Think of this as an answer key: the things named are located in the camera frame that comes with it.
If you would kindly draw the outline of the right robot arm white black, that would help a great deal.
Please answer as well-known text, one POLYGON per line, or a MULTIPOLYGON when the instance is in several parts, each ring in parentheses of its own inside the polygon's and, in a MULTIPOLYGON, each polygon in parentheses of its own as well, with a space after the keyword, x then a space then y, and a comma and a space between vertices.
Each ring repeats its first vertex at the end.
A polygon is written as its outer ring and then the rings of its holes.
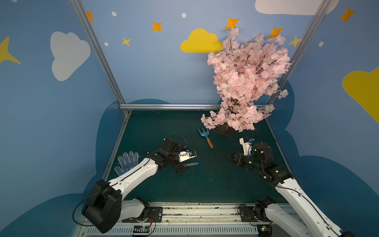
POLYGON ((275 200, 265 198, 255 203, 254 218, 262 222, 273 222, 291 237, 352 237, 351 231, 343 231, 330 220, 303 191, 292 173, 276 164, 271 147, 266 143, 253 144, 252 140, 239 140, 243 152, 229 157, 238 167, 255 170, 281 194, 300 217, 300 221, 284 211, 275 200))

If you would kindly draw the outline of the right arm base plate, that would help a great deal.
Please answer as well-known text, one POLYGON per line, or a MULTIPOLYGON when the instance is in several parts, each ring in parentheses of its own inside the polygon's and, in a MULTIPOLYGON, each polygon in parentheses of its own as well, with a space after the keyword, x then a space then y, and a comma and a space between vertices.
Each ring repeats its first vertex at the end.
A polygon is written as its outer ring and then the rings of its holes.
POLYGON ((261 206, 240 205, 237 207, 237 213, 242 222, 271 222, 266 216, 265 209, 261 206))

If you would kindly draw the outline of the left circuit board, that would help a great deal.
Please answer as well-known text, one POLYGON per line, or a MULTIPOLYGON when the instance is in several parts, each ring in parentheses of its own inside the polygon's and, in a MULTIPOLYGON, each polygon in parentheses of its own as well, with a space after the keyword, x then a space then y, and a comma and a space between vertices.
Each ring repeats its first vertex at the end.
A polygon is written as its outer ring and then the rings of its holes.
POLYGON ((132 236, 148 236, 151 232, 151 227, 147 225, 135 225, 132 228, 132 236))

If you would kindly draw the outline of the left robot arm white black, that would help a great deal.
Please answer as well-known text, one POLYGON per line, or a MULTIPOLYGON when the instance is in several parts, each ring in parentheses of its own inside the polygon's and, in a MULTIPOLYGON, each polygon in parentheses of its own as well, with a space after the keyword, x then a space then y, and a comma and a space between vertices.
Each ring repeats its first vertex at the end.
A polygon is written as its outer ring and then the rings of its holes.
POLYGON ((147 154, 139 164, 125 174, 110 181, 99 180, 89 196, 83 200, 82 215, 104 234, 118 222, 134 219, 138 222, 154 218, 150 204, 142 198, 125 200, 125 197, 146 179, 173 164, 177 172, 184 168, 183 163, 197 156, 196 150, 189 150, 178 142, 165 138, 162 146, 147 154))

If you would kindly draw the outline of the left aluminium frame post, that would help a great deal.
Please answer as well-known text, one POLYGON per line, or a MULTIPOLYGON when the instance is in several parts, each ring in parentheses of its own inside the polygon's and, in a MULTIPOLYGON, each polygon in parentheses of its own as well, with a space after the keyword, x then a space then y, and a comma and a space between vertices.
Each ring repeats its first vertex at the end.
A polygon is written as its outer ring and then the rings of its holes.
POLYGON ((100 65, 108 79, 108 82, 118 100, 119 106, 121 104, 125 103, 124 97, 122 95, 122 92, 119 88, 119 85, 114 77, 114 74, 109 66, 108 61, 106 60, 106 57, 104 55, 104 52, 101 48, 101 45, 99 43, 99 40, 95 34, 95 31, 91 25, 91 22, 85 12, 84 5, 82 4, 82 1, 79 0, 70 0, 77 17, 79 18, 81 25, 90 41, 90 44, 100 62, 100 65))

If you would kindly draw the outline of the back aluminium frame bar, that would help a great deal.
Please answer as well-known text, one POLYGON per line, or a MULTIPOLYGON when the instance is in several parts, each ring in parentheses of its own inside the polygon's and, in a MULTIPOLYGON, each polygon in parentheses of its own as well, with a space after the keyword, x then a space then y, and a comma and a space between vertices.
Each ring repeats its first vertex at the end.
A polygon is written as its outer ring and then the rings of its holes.
POLYGON ((220 104, 120 104, 120 109, 123 110, 191 110, 191 111, 206 111, 219 110, 220 104))

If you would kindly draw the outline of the pink cherry blossom tree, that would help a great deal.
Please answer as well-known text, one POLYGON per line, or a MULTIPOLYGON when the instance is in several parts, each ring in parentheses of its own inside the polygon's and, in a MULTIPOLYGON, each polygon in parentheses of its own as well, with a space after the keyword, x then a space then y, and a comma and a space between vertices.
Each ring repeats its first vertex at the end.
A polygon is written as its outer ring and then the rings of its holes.
POLYGON ((209 130, 222 125, 238 132, 254 130, 255 124, 274 111, 274 106, 258 108, 255 102, 278 93, 278 78, 291 66, 288 49, 283 47, 285 37, 266 39, 256 33, 252 40, 239 43, 238 36, 238 28, 229 29, 223 50, 208 55, 207 63, 214 67, 214 85, 222 100, 219 111, 201 117, 209 130))

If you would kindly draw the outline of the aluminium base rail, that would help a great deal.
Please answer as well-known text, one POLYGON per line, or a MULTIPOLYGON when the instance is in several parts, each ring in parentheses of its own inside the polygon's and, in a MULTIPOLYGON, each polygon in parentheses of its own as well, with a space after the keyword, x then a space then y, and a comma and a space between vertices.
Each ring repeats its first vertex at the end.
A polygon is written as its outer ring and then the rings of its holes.
MULTIPOLYGON (((151 232, 145 237, 257 237, 257 226, 272 226, 272 237, 291 237, 273 222, 242 222, 237 213, 240 205, 254 206, 251 203, 179 203, 152 202, 151 207, 163 207, 162 221, 147 223, 118 222, 108 232, 102 234, 88 222, 77 226, 74 237, 133 237, 135 225, 147 225, 151 232)), ((279 206, 300 221, 300 217, 288 204, 279 206)))

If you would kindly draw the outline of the right aluminium frame post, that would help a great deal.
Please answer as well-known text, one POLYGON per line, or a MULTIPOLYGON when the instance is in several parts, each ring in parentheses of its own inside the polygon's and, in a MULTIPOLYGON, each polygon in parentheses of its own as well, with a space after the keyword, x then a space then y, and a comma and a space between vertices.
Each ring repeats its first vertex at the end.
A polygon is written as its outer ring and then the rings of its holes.
POLYGON ((280 92, 283 90, 283 88, 286 85, 286 83, 288 82, 291 74, 294 72, 296 66, 301 61, 301 58, 302 58, 305 50, 307 49, 307 47, 308 47, 309 43, 311 42, 313 36, 317 32, 317 30, 318 30, 319 26, 321 25, 323 19, 327 15, 327 10, 328 10, 329 6, 331 6, 333 2, 334 1, 332 1, 332 0, 321 1, 318 9, 316 10, 310 24, 308 25, 308 27, 307 27, 304 35, 303 35, 303 39, 301 40, 299 46, 297 46, 297 48, 293 54, 293 57, 290 61, 291 66, 290 66, 288 72, 286 74, 284 74, 279 80, 278 92, 276 92, 275 94, 270 96, 270 98, 268 99, 268 101, 266 103, 267 105, 274 104, 276 99, 279 97, 280 92))

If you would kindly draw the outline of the right circuit board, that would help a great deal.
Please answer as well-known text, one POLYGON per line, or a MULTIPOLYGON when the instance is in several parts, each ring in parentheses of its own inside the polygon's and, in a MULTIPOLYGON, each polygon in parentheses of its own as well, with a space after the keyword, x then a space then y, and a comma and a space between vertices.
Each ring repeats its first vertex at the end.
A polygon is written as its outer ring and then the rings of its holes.
POLYGON ((272 237, 273 234, 273 229, 272 226, 267 226, 267 225, 259 225, 257 226, 258 230, 258 237, 272 237))

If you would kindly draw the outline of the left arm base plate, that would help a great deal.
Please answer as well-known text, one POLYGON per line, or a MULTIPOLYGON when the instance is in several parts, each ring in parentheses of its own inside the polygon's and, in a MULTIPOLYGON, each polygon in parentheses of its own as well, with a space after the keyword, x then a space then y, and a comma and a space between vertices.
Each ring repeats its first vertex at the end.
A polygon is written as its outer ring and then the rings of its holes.
POLYGON ((160 223, 162 221, 163 207, 145 208, 142 214, 137 218, 123 219, 122 223, 147 223, 150 221, 160 223))

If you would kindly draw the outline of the aluminium frame post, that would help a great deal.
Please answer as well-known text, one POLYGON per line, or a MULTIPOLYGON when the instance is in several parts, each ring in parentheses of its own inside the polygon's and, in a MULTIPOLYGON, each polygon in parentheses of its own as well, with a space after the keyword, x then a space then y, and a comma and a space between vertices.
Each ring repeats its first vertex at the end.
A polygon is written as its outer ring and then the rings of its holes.
POLYGON ((328 10, 329 6, 331 6, 333 2, 334 1, 332 1, 332 0, 321 1, 318 9, 316 10, 310 24, 308 25, 308 27, 307 27, 304 35, 303 35, 303 39, 301 40, 299 46, 297 46, 297 48, 293 54, 293 57, 290 61, 291 66, 290 66, 288 72, 286 74, 284 74, 279 80, 278 92, 276 92, 275 94, 270 96, 270 98, 268 99, 268 101, 266 103, 267 105, 274 104, 276 99, 279 97, 280 92, 283 90, 283 88, 286 85, 286 83, 288 82, 291 74, 294 72, 296 66, 301 61, 301 58, 302 58, 305 50, 307 49, 307 47, 308 47, 309 43, 311 42, 313 36, 317 32, 317 30, 318 30, 319 26, 321 25, 323 19, 327 15, 327 10, 328 10))
POLYGON ((109 66, 108 61, 106 60, 106 57, 104 55, 104 52, 101 48, 101 45, 99 43, 99 40, 95 34, 95 31, 91 25, 91 22, 85 12, 84 5, 82 4, 82 1, 79 0, 70 0, 77 17, 79 18, 81 25, 90 41, 90 44, 100 62, 100 65, 108 79, 108 82, 118 100, 119 106, 121 104, 125 103, 124 97, 122 95, 122 92, 119 88, 119 85, 114 77, 114 74, 109 66))

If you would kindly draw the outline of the circuit board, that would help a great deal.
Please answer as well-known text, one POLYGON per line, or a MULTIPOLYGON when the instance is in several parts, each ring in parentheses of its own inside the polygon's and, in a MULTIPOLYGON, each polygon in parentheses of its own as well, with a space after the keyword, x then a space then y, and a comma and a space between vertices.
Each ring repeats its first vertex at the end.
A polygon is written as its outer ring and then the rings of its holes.
POLYGON ((273 229, 272 226, 267 226, 267 225, 259 225, 257 226, 258 230, 258 237, 272 237, 273 234, 273 229))
POLYGON ((151 232, 151 227, 147 225, 135 225, 132 228, 132 236, 148 236, 151 232))

